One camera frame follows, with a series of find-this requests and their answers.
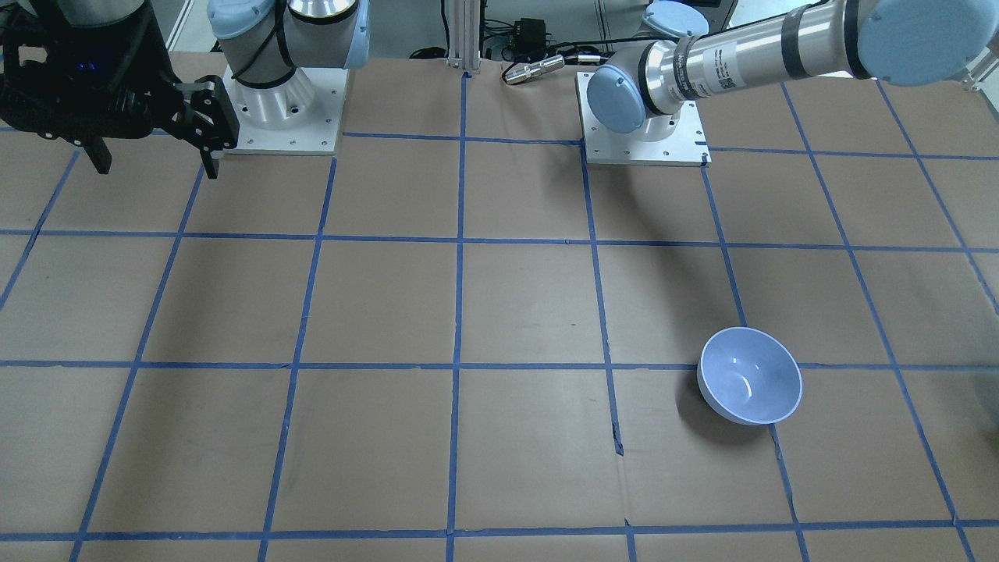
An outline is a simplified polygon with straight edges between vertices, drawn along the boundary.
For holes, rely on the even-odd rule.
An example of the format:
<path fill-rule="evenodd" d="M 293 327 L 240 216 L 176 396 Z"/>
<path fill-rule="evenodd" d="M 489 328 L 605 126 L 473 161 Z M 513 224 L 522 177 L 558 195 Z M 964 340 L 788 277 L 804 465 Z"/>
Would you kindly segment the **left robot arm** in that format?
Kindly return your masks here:
<path fill-rule="evenodd" d="M 946 80 L 997 34 L 995 1 L 819 1 L 700 35 L 653 1 L 638 33 L 592 72 L 581 105 L 617 134 L 686 103 L 846 72 L 899 87 Z"/>

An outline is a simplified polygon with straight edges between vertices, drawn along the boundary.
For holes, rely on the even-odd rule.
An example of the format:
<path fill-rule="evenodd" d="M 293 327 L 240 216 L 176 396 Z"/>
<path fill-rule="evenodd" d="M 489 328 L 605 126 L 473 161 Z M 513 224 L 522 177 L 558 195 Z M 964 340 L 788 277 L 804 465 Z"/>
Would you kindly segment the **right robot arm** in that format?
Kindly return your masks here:
<path fill-rule="evenodd" d="M 227 68 L 186 82 L 150 1 L 18 1 L 2 31 L 2 118 L 81 148 L 100 174 L 106 140 L 161 130 L 199 152 L 334 155 L 350 69 L 370 53 L 365 1 L 211 1 Z"/>

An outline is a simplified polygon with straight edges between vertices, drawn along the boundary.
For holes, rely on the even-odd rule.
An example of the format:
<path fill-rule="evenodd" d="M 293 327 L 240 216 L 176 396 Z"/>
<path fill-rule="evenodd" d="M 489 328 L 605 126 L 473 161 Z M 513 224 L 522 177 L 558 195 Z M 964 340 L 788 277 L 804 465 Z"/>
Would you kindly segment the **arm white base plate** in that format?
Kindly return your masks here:
<path fill-rule="evenodd" d="M 270 89 L 247 87 L 225 68 L 222 82 L 236 110 L 236 155 L 335 155 L 352 72 L 299 68 Z"/>
<path fill-rule="evenodd" d="M 713 162 L 695 102 L 688 101 L 678 114 L 651 118 L 635 132 L 620 134 L 601 124 L 589 106 L 588 83 L 592 75 L 577 74 L 587 163 L 704 167 Z"/>

